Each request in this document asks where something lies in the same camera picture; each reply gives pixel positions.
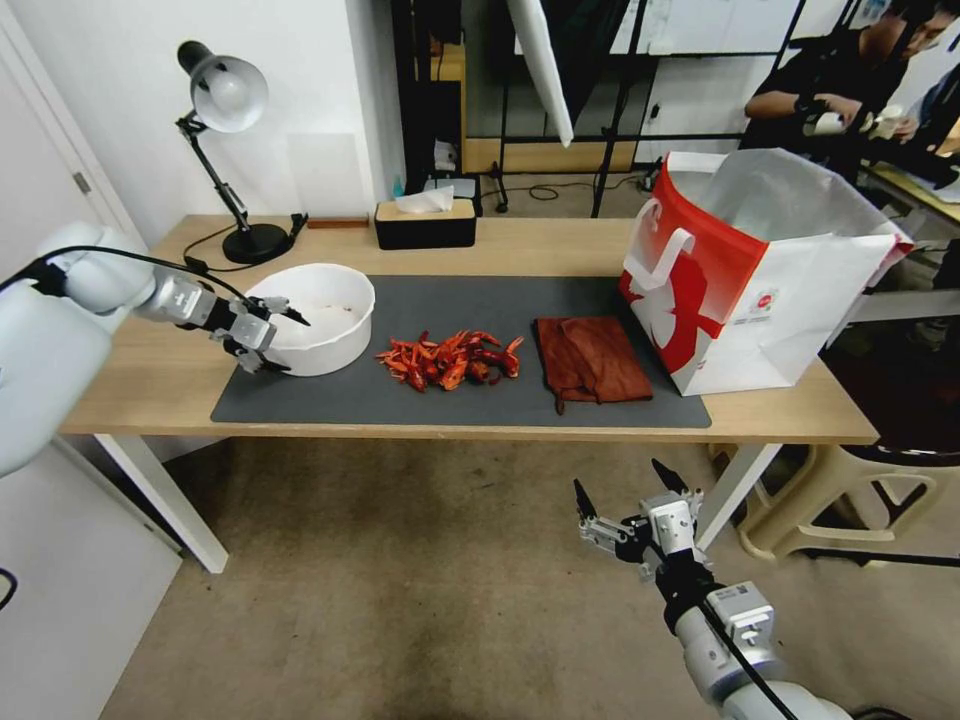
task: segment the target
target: brown cloth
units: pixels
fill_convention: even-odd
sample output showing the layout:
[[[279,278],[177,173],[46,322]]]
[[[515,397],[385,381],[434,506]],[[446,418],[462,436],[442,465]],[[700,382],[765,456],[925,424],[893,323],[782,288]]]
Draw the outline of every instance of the brown cloth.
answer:
[[[558,415],[563,415],[566,400],[605,403],[653,397],[617,318],[538,318],[534,325]]]

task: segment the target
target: lamp base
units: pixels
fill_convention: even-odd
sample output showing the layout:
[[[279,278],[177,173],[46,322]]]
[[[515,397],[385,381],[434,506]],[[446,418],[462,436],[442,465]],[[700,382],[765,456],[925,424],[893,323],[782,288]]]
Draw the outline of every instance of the lamp base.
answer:
[[[223,240],[227,260],[241,265],[259,265],[292,247],[293,238],[277,225],[251,225],[249,233],[237,229]]]

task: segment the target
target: desk lamp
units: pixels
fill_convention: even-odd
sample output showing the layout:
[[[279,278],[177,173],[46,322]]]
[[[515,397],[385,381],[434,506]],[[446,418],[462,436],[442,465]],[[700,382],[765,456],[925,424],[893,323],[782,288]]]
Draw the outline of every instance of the desk lamp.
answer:
[[[255,265],[283,255],[294,236],[277,225],[250,225],[247,208],[227,183],[220,180],[200,149],[198,136],[211,129],[243,132],[267,106],[267,81],[256,67],[229,55],[214,55],[203,43],[188,40],[177,50],[177,60],[190,76],[193,110],[177,120],[220,199],[237,221],[237,229],[223,241],[223,254],[235,263]]]

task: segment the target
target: table leg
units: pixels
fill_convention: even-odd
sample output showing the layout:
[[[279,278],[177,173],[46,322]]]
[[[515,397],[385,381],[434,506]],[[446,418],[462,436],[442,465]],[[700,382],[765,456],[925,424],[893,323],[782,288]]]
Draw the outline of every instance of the table leg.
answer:
[[[730,458],[730,464],[716,487],[706,493],[700,507],[697,518],[697,545],[700,549],[706,550],[714,541],[781,447],[781,443],[741,445],[737,454]]]
[[[227,551],[139,435],[95,435],[207,571],[222,573]]]

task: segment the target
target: door frame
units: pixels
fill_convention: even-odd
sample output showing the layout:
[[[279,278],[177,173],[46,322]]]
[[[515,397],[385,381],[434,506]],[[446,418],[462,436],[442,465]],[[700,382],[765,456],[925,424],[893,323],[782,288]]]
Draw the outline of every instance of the door frame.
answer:
[[[80,132],[7,0],[0,0],[0,62],[6,66],[71,175],[82,173],[87,202],[105,225],[141,240],[106,172]]]

